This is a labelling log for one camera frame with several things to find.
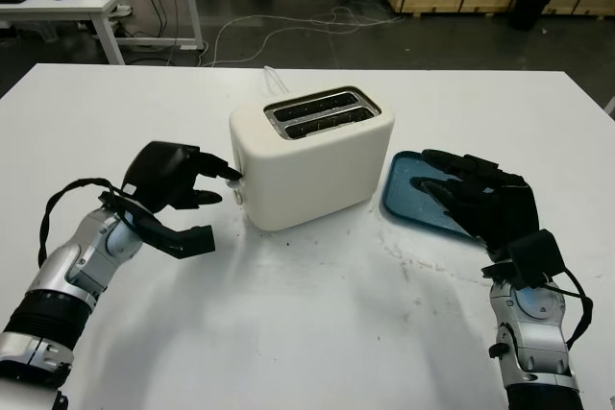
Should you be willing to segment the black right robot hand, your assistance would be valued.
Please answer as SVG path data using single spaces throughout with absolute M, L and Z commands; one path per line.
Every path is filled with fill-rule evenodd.
M 426 149 L 421 158 L 450 177 L 413 177 L 412 187 L 431 196 L 446 215 L 482 241 L 493 262 L 505 259 L 507 244 L 539 231 L 533 192 L 523 177 L 471 155 Z

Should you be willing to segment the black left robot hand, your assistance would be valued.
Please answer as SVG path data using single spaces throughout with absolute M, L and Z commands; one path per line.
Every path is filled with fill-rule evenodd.
M 221 202 L 219 194 L 194 188 L 199 176 L 227 181 L 242 178 L 226 160 L 204 153 L 197 146 L 152 141 L 129 166 L 121 191 L 152 213 L 169 205 L 195 209 Z

